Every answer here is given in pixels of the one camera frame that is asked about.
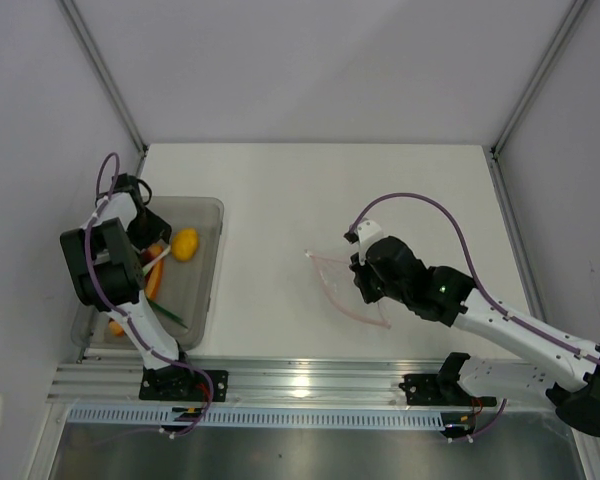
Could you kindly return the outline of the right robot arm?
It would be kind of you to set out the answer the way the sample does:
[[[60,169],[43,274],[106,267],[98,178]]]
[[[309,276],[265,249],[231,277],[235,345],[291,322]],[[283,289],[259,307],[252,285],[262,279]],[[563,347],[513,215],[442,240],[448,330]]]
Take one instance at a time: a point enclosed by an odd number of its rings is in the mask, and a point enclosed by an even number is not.
[[[349,268],[365,303],[391,299],[425,321],[472,333],[530,364],[495,372],[484,360],[454,352],[436,380],[444,401],[482,396],[540,401],[568,426],[600,438],[600,342],[490,302],[474,278],[452,267],[425,266],[394,236],[344,237],[356,248]]]

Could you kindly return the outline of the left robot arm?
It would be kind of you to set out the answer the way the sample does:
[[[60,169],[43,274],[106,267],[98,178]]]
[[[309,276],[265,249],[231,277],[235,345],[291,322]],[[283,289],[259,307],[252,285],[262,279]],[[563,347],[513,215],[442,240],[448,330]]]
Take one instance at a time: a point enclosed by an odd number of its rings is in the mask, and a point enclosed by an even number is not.
[[[80,227],[60,235],[60,245],[80,302],[115,320],[139,350],[144,368],[169,368],[162,388],[177,400],[196,390],[197,376],[185,368],[178,342],[167,333],[146,295],[140,257],[171,239],[172,227],[148,208],[145,182],[122,174],[99,194]]]

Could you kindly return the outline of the orange papaya slice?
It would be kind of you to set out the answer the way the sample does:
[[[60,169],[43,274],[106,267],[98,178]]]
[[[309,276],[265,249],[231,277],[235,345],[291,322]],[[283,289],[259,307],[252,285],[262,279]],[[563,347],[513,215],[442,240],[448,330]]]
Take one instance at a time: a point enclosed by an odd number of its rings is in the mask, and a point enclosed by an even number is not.
[[[148,271],[144,271],[146,283],[144,292],[148,301],[154,301],[158,295],[167,254],[161,244],[153,244],[139,256],[141,266],[148,267]]]

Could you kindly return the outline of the clear zip top bag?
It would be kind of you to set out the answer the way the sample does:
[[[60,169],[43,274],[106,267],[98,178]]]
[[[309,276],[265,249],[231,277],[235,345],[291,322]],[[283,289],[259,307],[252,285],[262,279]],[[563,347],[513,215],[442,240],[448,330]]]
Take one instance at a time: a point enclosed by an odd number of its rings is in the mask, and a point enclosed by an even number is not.
[[[386,302],[366,304],[354,284],[354,273],[349,268],[349,254],[347,249],[305,251],[320,287],[333,308],[359,323],[390,329]]]

